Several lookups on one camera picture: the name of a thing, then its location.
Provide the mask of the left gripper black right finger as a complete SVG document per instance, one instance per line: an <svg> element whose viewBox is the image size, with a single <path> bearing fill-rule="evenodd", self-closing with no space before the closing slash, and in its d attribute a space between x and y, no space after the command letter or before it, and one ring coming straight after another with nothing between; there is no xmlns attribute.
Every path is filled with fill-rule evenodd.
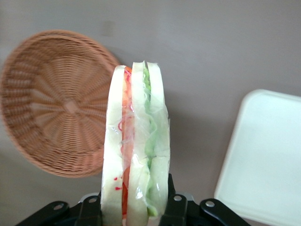
<svg viewBox="0 0 301 226"><path fill-rule="evenodd" d="M177 194L172 174L168 175L168 200L159 226L185 226L188 200L184 195Z"/></svg>

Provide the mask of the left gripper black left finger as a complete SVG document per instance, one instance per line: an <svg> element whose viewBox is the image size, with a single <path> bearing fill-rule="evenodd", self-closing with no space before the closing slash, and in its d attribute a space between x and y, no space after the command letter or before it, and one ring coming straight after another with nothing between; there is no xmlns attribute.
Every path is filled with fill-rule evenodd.
<svg viewBox="0 0 301 226"><path fill-rule="evenodd" d="M84 195L79 204L81 204L81 208L77 219L78 226L102 226L100 193Z"/></svg>

